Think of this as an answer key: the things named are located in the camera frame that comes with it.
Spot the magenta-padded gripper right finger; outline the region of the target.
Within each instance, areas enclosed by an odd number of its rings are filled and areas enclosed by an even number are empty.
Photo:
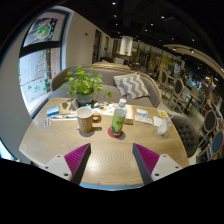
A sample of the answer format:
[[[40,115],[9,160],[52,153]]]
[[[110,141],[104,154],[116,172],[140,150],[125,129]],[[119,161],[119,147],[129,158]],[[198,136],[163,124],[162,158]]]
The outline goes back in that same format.
[[[142,145],[134,143],[132,152],[145,185],[182,169],[168,154],[159,155]]]

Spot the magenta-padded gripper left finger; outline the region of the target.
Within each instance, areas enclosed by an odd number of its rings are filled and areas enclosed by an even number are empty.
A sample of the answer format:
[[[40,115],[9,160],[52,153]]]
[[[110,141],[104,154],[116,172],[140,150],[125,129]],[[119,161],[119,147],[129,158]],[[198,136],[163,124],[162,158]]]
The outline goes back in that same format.
[[[87,143],[69,152],[66,155],[56,155],[43,169],[65,180],[79,185],[89,156],[91,154],[91,144]]]

